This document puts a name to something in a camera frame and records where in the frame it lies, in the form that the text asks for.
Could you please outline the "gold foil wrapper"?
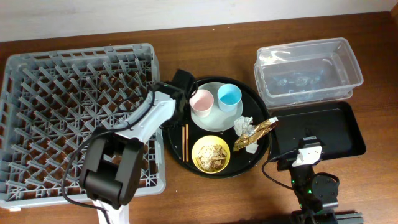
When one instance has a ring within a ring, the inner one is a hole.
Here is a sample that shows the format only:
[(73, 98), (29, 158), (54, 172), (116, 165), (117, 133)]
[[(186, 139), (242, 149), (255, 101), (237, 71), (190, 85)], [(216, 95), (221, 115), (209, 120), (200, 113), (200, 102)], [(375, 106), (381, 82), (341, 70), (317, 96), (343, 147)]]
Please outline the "gold foil wrapper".
[(278, 122), (279, 120), (277, 119), (277, 117), (273, 117), (254, 126), (254, 134), (252, 134), (251, 136), (242, 134), (238, 137), (238, 139), (234, 143), (233, 151), (239, 151), (240, 149), (259, 140), (260, 138), (271, 132), (278, 125)]

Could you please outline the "white napkin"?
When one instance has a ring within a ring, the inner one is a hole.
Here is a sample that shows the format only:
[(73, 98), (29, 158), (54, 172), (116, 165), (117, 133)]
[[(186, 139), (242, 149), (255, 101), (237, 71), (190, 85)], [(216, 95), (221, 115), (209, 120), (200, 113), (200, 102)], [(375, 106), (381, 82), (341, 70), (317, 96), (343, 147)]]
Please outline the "white napkin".
[[(238, 136), (242, 134), (246, 134), (251, 136), (254, 134), (254, 125), (252, 125), (253, 118), (252, 117), (244, 117), (241, 116), (237, 120), (234, 121), (234, 130)], [(255, 154), (258, 148), (257, 141), (245, 147), (246, 152)]]

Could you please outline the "yellow bowl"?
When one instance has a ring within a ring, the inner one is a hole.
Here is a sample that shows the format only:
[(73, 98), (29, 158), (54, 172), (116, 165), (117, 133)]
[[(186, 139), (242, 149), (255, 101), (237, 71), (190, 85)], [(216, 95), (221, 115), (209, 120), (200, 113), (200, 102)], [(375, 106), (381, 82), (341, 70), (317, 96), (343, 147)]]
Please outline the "yellow bowl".
[[(226, 156), (225, 164), (224, 164), (224, 166), (223, 166), (220, 170), (218, 170), (218, 171), (215, 171), (215, 172), (207, 172), (207, 171), (203, 170), (203, 169), (199, 166), (198, 162), (196, 161), (197, 154), (198, 154), (199, 150), (200, 150), (203, 146), (210, 146), (210, 145), (215, 145), (215, 144), (221, 145), (221, 146), (223, 147), (223, 149), (226, 151), (227, 156)], [(193, 148), (192, 148), (192, 151), (191, 151), (191, 157), (192, 157), (192, 161), (193, 161), (194, 165), (195, 165), (196, 168), (199, 169), (200, 171), (202, 171), (202, 172), (204, 172), (204, 173), (206, 173), (206, 174), (217, 174), (217, 173), (220, 173), (222, 170), (224, 170), (224, 169), (227, 167), (227, 165), (228, 165), (228, 163), (229, 163), (229, 161), (230, 161), (230, 159), (231, 159), (231, 153), (230, 153), (228, 144), (227, 144), (223, 139), (221, 139), (220, 137), (218, 137), (218, 136), (204, 136), (204, 137), (200, 138), (200, 139), (194, 144), (194, 146), (193, 146)]]

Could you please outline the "food scraps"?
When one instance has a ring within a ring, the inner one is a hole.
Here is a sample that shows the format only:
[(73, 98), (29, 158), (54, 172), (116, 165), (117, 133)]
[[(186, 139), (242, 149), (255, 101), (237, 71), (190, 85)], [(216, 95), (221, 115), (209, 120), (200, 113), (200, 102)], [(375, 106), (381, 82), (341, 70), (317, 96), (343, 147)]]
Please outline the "food scraps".
[(207, 172), (215, 172), (220, 170), (226, 160), (226, 151), (219, 144), (203, 146), (198, 154), (196, 161), (199, 166)]

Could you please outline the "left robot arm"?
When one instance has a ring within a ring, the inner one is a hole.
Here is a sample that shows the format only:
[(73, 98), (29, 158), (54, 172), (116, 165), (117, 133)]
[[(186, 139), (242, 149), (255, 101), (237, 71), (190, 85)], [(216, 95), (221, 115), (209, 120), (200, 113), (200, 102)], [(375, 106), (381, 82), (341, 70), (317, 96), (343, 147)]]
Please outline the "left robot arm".
[(92, 199), (101, 223), (128, 223), (128, 205), (139, 186), (145, 143), (159, 127), (183, 118), (197, 90), (195, 77), (177, 70), (171, 81), (156, 83), (127, 119), (112, 129), (96, 129), (86, 142), (79, 185)]

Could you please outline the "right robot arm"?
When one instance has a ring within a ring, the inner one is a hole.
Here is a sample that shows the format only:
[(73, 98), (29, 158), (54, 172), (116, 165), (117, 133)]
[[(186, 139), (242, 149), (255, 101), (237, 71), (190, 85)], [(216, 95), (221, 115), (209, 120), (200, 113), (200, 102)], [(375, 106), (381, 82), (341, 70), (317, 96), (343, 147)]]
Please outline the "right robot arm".
[(362, 224), (361, 213), (336, 214), (338, 207), (337, 176), (315, 173), (313, 166), (321, 161), (324, 144), (315, 136), (302, 138), (298, 146), (277, 158), (277, 169), (288, 170), (291, 187), (298, 199), (300, 210), (281, 218), (277, 223)]

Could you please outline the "grey dishwasher rack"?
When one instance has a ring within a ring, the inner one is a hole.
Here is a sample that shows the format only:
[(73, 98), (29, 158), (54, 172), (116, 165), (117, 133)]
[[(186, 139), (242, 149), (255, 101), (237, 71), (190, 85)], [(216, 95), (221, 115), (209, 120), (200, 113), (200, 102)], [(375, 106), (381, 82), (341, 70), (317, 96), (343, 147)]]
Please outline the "grey dishwasher rack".
[(160, 79), (151, 44), (12, 55), (1, 88), (1, 207), (86, 202), (78, 150), (97, 127), (111, 128)]

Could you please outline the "pink cup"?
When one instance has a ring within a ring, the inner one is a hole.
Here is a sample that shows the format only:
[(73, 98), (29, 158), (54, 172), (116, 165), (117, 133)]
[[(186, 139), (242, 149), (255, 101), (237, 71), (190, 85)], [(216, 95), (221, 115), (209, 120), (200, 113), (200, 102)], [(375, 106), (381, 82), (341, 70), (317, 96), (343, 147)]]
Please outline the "pink cup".
[(208, 90), (197, 90), (189, 100), (194, 114), (200, 118), (204, 118), (210, 114), (213, 103), (213, 95)]

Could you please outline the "black rectangular tray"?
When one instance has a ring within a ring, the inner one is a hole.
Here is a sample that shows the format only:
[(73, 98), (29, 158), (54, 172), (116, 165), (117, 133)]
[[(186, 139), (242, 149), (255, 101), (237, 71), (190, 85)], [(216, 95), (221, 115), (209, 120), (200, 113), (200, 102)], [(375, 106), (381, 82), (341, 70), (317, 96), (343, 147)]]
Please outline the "black rectangular tray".
[(270, 156), (295, 160), (296, 150), (322, 147), (320, 159), (359, 156), (366, 145), (351, 106), (347, 102), (288, 108), (273, 113), (279, 120), (272, 133)]

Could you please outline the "blue cup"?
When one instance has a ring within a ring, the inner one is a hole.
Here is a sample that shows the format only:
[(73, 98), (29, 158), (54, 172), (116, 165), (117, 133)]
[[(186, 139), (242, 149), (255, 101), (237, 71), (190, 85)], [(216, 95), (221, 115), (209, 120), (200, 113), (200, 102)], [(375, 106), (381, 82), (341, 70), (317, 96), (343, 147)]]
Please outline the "blue cup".
[(241, 97), (241, 90), (234, 84), (224, 84), (217, 91), (218, 106), (224, 112), (234, 110), (241, 101)]

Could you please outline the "grey plate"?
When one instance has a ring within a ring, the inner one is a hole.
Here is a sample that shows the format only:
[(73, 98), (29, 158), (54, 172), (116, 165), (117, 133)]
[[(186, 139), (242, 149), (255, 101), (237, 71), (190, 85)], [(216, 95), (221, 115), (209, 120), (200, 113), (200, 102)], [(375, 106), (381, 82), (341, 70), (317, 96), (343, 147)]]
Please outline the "grey plate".
[(219, 108), (217, 92), (222, 85), (224, 85), (224, 83), (209, 82), (198, 87), (200, 90), (208, 90), (215, 99), (210, 114), (204, 118), (198, 117), (191, 109), (191, 119), (199, 128), (210, 132), (226, 131), (232, 128), (234, 126), (234, 121), (241, 117), (243, 113), (242, 100), (239, 101), (237, 107), (232, 111), (224, 112)]

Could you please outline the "clear plastic bin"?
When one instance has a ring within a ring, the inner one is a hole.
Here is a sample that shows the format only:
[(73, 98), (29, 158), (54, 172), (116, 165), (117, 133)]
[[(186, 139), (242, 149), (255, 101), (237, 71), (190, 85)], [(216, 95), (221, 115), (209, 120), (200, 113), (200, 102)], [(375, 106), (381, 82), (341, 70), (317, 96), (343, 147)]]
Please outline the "clear plastic bin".
[(342, 37), (262, 47), (254, 77), (268, 108), (347, 99), (364, 82), (353, 49)]

